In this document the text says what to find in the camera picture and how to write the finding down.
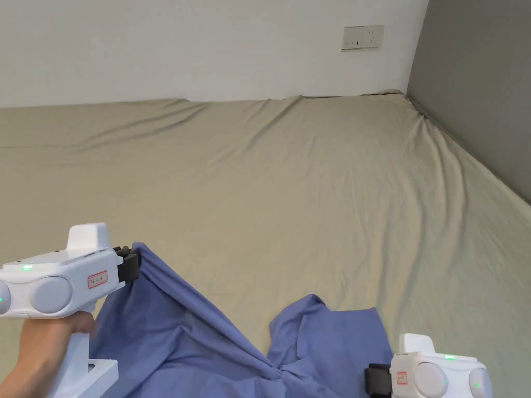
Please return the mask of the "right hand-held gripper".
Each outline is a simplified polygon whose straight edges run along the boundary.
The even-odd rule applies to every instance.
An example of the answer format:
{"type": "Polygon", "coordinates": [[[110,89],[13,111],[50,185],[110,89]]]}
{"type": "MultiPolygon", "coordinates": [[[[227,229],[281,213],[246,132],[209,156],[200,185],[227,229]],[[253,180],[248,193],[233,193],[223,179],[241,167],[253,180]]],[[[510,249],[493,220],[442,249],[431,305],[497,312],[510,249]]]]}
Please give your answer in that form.
{"type": "Polygon", "coordinates": [[[370,397],[493,397],[485,364],[475,357],[437,353],[427,335],[405,333],[390,364],[364,371],[370,397]]]}

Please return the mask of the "person's left hand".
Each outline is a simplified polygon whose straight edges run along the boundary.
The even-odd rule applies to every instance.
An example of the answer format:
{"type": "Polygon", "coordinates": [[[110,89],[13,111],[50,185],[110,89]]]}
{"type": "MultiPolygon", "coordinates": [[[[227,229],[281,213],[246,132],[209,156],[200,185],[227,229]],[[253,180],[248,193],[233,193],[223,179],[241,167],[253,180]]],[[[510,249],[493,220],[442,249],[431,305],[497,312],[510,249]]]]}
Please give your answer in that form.
{"type": "Polygon", "coordinates": [[[46,397],[75,333],[91,334],[95,319],[79,311],[60,319],[26,319],[15,368],[1,384],[1,397],[46,397]]]}

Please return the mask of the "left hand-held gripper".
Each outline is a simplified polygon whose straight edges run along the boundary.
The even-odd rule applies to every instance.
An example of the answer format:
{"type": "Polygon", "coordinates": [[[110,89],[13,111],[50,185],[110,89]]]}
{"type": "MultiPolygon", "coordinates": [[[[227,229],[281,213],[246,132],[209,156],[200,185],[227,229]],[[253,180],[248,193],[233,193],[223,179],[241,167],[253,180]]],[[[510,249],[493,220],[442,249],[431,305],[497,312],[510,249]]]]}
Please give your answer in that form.
{"type": "MultiPolygon", "coordinates": [[[[98,300],[139,276],[139,252],[112,247],[104,223],[69,230],[67,246],[1,267],[1,317],[61,319],[91,313],[98,300]]],[[[119,377],[118,362],[89,358],[89,335],[71,336],[50,397],[102,397],[119,377]]]]}

